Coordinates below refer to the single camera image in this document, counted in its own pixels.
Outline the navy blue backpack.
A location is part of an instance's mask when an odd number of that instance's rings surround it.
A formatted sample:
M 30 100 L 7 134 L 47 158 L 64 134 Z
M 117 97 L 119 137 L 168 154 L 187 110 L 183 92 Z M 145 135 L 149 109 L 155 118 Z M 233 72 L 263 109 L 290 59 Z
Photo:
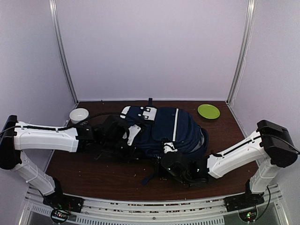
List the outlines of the navy blue backpack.
M 155 162 L 164 155 L 162 140 L 169 139 L 178 152 L 196 160 L 192 167 L 192 175 L 197 179 L 197 183 L 191 186 L 208 183 L 208 158 L 205 153 L 209 145 L 209 135 L 206 129 L 195 122 L 190 113 L 175 107 L 157 108 L 148 104 L 126 106 L 122 109 L 120 117 L 130 125 L 141 126 L 142 132 L 134 139 L 134 146 L 143 156 Z M 145 186 L 154 177 L 154 173 L 147 176 L 142 180 L 142 185 Z

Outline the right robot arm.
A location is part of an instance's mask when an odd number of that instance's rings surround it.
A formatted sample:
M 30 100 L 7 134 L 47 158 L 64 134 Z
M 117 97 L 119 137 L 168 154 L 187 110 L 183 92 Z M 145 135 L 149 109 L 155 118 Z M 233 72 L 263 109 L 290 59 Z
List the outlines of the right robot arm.
M 263 203 L 263 194 L 278 171 L 292 165 L 300 151 L 287 128 L 268 120 L 257 123 L 257 130 L 241 142 L 219 153 L 188 159 L 173 143 L 164 144 L 160 165 L 181 183 L 200 185 L 219 179 L 232 170 L 263 159 L 257 172 L 245 184 L 245 193 L 225 198 L 228 206 Z

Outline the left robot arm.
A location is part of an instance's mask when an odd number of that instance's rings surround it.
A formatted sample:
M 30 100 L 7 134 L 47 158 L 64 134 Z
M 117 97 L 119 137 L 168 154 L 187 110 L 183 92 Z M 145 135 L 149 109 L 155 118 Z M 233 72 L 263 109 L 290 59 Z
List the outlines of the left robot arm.
M 0 133 L 0 167 L 19 174 L 53 209 L 80 211 L 82 198 L 63 193 L 58 179 L 47 175 L 24 152 L 26 149 L 61 150 L 70 153 L 118 156 L 130 160 L 136 153 L 134 140 L 143 131 L 138 120 L 130 125 L 125 115 L 110 114 L 94 127 L 81 123 L 68 127 L 45 127 L 18 121 L 10 115 Z

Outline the white patterned bowl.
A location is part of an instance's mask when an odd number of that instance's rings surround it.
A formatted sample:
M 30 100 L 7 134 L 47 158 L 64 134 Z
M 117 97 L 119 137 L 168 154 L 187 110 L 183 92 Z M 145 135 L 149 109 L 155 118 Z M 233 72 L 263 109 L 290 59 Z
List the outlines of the white patterned bowl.
M 85 108 L 76 108 L 72 110 L 69 114 L 70 121 L 76 124 L 89 116 L 89 111 Z

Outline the green plate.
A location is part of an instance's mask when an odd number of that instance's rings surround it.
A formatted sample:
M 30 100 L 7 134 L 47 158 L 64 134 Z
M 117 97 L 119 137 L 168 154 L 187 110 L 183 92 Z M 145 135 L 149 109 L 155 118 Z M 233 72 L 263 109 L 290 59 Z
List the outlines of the green plate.
M 220 116 L 219 109 L 210 104 L 202 104 L 198 106 L 197 112 L 199 115 L 209 120 L 217 119 Z

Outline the front aluminium rail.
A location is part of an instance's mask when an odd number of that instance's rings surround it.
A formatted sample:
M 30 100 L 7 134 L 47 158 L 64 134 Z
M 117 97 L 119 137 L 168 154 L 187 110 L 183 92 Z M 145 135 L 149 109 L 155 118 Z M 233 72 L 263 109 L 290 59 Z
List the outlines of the front aluminium rail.
M 279 188 L 270 186 L 265 202 L 229 212 L 225 196 L 178 201 L 117 201 L 85 197 L 80 212 L 72 212 L 66 225 L 246 225 L 248 212 L 258 215 L 256 225 L 289 225 Z

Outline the left aluminium frame post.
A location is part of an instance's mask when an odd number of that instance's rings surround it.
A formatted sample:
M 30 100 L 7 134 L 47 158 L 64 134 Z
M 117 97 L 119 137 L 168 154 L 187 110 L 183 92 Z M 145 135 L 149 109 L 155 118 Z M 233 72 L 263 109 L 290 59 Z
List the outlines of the left aluminium frame post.
M 68 89 L 71 93 L 72 100 L 74 104 L 78 104 L 78 98 L 75 92 L 75 87 L 70 75 L 69 67 L 68 67 L 68 62 L 66 58 L 66 53 L 63 45 L 63 40 L 62 40 L 62 35 L 60 31 L 60 23 L 59 23 L 59 17 L 58 17 L 58 11 L 57 11 L 57 3 L 55 0 L 49 0 L 49 7 L 50 7 L 50 13 L 52 17 L 52 22 L 53 22 L 53 27 L 54 27 L 54 32 L 56 36 L 56 41 L 58 45 L 58 51 L 59 51 L 59 56 L 60 56 L 60 61 L 63 69 L 63 73 L 65 76 L 65 79 L 67 81 L 67 86 Z

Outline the aluminium frame post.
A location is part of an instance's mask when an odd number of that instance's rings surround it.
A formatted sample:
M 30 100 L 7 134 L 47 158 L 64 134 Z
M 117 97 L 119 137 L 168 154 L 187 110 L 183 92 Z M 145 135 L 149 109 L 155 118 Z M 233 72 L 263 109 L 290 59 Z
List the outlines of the aluminium frame post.
M 253 30 L 255 7 L 256 7 L 256 0 L 249 0 L 247 5 L 247 13 L 246 13 L 243 37 L 240 46 L 240 53 L 238 56 L 238 61 L 234 72 L 234 77 L 230 88 L 230 92 L 227 98 L 227 103 L 230 107 L 232 107 L 234 104 L 234 100 L 236 98 L 240 86 L 244 66 L 246 64 L 246 54 L 251 42 L 251 36 Z
M 59 51 L 59 56 L 60 56 L 60 61 L 63 69 L 63 73 L 65 76 L 65 79 L 67 81 L 67 86 L 68 89 L 71 93 L 72 100 L 74 104 L 78 104 L 78 98 L 75 92 L 75 87 L 70 75 L 69 67 L 68 67 L 68 62 L 66 58 L 66 53 L 63 45 L 63 40 L 62 40 L 62 35 L 60 31 L 60 23 L 59 23 L 59 17 L 58 17 L 58 11 L 57 11 L 57 3 L 55 0 L 49 0 L 49 7 L 50 7 L 50 13 L 52 17 L 52 22 L 53 22 L 53 27 L 54 27 L 54 32 L 56 36 L 56 41 L 58 45 L 58 51 Z

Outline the right aluminium frame post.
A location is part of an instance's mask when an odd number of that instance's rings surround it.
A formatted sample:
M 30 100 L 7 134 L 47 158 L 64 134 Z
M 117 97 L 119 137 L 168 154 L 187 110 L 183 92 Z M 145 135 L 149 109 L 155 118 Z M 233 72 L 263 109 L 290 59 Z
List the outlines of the right aluminium frame post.
M 236 98 L 240 86 L 244 66 L 246 64 L 246 54 L 251 42 L 251 36 L 253 30 L 255 7 L 256 7 L 256 0 L 249 0 L 247 5 L 247 13 L 246 13 L 243 37 L 240 46 L 240 53 L 238 56 L 238 61 L 234 72 L 234 77 L 230 88 L 230 92 L 227 98 L 227 103 L 230 107 L 232 107 L 234 104 L 234 100 Z

